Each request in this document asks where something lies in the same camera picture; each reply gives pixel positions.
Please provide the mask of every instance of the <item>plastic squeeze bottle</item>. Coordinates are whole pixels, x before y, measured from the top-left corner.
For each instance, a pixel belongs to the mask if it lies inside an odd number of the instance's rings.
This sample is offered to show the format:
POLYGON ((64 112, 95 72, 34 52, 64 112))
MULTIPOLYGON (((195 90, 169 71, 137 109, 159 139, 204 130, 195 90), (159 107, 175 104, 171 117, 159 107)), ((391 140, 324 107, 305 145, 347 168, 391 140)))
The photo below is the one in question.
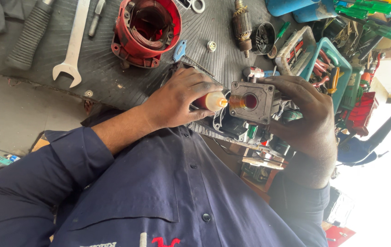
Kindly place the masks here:
POLYGON ((228 105, 228 100, 222 92, 212 92, 194 100, 193 105, 216 112, 225 108, 228 105))

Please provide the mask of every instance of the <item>hand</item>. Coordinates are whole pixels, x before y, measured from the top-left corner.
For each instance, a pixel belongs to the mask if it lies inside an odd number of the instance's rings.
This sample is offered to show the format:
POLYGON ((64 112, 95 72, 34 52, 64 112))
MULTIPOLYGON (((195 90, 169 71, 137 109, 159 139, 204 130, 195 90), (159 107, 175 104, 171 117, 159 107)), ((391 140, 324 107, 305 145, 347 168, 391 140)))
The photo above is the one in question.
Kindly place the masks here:
POLYGON ((194 68, 182 68, 139 106, 139 112, 144 114, 153 130, 187 124, 214 115, 210 110, 190 111, 189 104, 207 93, 222 89, 206 74, 194 68))
POLYGON ((259 83, 272 84, 299 106, 303 118, 286 124, 271 121, 267 130, 287 142, 297 154, 285 174, 310 188, 328 183, 337 158, 333 101, 299 76, 271 76, 259 83))

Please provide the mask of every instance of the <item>person's left hand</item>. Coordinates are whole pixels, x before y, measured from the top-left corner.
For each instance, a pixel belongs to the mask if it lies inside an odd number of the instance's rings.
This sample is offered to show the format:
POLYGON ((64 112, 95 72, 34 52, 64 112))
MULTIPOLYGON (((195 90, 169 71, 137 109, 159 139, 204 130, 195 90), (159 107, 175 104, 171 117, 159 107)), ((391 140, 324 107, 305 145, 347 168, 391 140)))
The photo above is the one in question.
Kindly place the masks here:
POLYGON ((139 106, 139 112, 144 114, 153 130, 176 127, 214 115, 210 110, 190 111, 189 104, 205 94, 221 90, 223 87, 212 82, 206 74, 194 68, 182 68, 139 106))

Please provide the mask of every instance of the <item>open-end wrench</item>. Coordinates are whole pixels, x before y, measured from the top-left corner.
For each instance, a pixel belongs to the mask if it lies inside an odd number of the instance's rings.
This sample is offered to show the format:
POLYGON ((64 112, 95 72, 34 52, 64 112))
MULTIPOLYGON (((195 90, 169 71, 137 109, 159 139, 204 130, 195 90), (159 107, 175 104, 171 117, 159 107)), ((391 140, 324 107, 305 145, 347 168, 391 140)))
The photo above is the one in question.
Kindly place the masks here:
POLYGON ((60 72, 66 72, 73 76, 70 87, 75 87, 81 82, 78 72, 78 55, 83 40, 84 28, 86 27, 87 12, 89 11, 90 0, 78 0, 76 6, 75 19, 73 20, 72 31, 70 33, 69 46, 67 47, 66 59, 52 70, 54 80, 60 72))

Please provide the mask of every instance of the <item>workbench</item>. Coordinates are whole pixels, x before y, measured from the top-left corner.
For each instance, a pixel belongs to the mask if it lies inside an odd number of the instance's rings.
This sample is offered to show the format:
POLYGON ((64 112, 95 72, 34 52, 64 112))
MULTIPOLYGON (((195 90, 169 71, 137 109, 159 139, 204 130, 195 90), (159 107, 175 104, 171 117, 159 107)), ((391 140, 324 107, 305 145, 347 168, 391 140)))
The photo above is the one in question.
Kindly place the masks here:
MULTIPOLYGON (((215 79, 230 87, 231 82, 242 79, 242 70, 254 65, 256 55, 250 54, 248 59, 239 51, 232 28, 233 0, 205 0, 206 8, 202 14, 192 9, 185 9, 174 0, 182 15, 181 39, 188 40, 186 54, 215 75, 215 79), (206 44, 217 43, 217 50, 209 52, 206 44)), ((23 0, 25 13, 29 14, 35 0, 23 0)), ((6 18, 6 32, 0 34, 0 74, 23 81, 54 88, 80 97, 90 90, 88 97, 94 101, 127 110, 142 104, 159 86, 160 80, 173 63, 173 50, 162 55, 160 65, 156 69, 142 69, 131 66, 122 69, 121 60, 111 51, 113 25, 118 15, 121 0, 107 0, 104 16, 101 18, 94 38, 88 36, 88 30, 97 1, 91 0, 84 30, 83 42, 79 54, 78 70, 82 82, 69 88, 72 77, 61 73, 54 81, 52 69, 64 61, 68 47, 72 23, 76 11, 76 0, 56 0, 54 12, 50 18, 46 33, 43 36, 34 56, 32 68, 28 71, 6 67, 4 60, 16 43, 23 21, 6 18)), ((279 30, 285 21, 292 25, 281 40, 282 46, 290 33, 297 29, 291 14, 280 18, 272 17, 267 11, 264 0, 245 0, 251 13, 252 24, 264 21, 272 23, 279 30)), ((192 62, 183 57, 187 63, 192 62)))

